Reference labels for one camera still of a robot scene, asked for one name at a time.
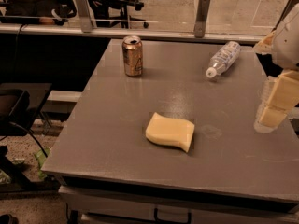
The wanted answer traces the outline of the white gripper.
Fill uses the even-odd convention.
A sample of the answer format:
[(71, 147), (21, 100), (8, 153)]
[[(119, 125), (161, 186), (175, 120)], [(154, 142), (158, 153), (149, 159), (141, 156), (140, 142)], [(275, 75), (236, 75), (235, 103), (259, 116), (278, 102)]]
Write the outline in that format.
[(284, 70), (269, 77), (263, 86), (262, 102), (257, 110), (258, 129), (276, 129), (299, 104), (299, 4), (296, 4), (272, 31), (256, 43), (258, 54), (271, 54), (274, 64)]

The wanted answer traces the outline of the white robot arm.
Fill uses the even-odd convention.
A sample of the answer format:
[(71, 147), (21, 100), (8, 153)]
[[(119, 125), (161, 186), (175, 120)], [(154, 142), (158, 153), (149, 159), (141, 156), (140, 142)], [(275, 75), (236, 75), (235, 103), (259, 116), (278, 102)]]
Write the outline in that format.
[(270, 55), (282, 72), (269, 76), (261, 94), (254, 129), (271, 133), (299, 103), (299, 3), (289, 0), (274, 30), (256, 43), (254, 51)]

